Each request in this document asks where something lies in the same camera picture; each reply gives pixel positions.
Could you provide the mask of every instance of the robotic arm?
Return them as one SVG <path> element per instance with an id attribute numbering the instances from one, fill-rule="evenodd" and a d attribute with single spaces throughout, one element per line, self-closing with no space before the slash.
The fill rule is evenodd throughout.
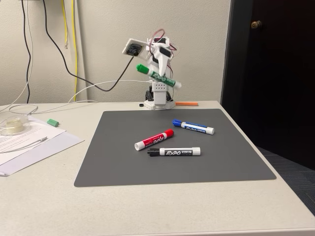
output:
<path id="1" fill-rule="evenodd" d="M 156 37 L 148 39 L 147 42 L 129 39 L 126 47 L 123 50 L 123 54 L 139 57 L 145 60 L 148 64 L 148 68 L 151 71 L 158 73 L 161 77 L 171 77 L 167 66 L 170 66 L 170 62 L 173 59 L 173 53 L 170 50 L 169 38 L 168 37 Z M 175 102 L 172 99 L 167 100 L 169 86 L 153 80 L 152 92 L 153 101 L 146 100 L 144 105 L 151 109 L 172 109 L 175 106 Z"/>

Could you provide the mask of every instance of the blue marker cap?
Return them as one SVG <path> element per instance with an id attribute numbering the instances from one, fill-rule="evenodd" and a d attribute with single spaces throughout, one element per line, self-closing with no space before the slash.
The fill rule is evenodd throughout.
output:
<path id="1" fill-rule="evenodd" d="M 182 127 L 182 121 L 179 119 L 173 119 L 173 125 L 176 127 Z"/>

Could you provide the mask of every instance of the paper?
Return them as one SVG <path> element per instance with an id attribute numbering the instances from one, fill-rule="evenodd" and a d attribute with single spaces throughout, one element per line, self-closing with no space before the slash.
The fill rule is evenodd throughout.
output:
<path id="1" fill-rule="evenodd" d="M 39 124 L 47 125 L 41 120 L 38 120 L 33 117 L 29 117 L 30 121 L 35 121 Z M 0 165 L 0 176 L 9 176 L 15 172 L 24 169 L 27 166 L 30 166 L 38 161 L 41 161 L 51 155 L 54 155 L 58 152 L 61 152 L 73 145 L 76 145 L 83 140 L 64 132 L 42 145 L 39 145 L 28 152 L 21 154 L 20 156 Z"/>
<path id="2" fill-rule="evenodd" d="M 30 121 L 30 127 L 30 130 L 20 135 L 0 136 L 0 152 L 23 147 L 44 137 L 47 137 L 47 139 L 19 151 L 0 153 L 0 165 L 65 132 L 63 129 L 54 128 L 34 121 Z"/>

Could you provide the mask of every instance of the yellow cable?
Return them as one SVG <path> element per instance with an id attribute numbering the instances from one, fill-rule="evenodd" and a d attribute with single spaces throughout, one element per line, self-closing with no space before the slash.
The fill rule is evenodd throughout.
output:
<path id="1" fill-rule="evenodd" d="M 72 16 L 72 38 L 73 38 L 73 47 L 75 54 L 75 75 L 78 75 L 78 54 L 77 54 L 77 45 L 75 42 L 75 28 L 74 28 L 74 0 L 71 0 L 71 16 Z M 77 93 L 78 79 L 74 80 L 74 93 Z"/>
<path id="2" fill-rule="evenodd" d="M 68 26 L 67 26 L 67 19 L 65 17 L 65 10 L 64 10 L 64 2 L 61 0 L 61 7 L 63 8 L 63 21 L 64 21 L 64 48 L 68 48 Z"/>

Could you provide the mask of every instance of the orange object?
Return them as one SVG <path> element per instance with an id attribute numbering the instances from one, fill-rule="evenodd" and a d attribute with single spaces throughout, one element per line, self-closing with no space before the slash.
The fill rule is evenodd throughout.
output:
<path id="1" fill-rule="evenodd" d="M 199 106 L 197 102 L 175 102 L 176 106 Z"/>

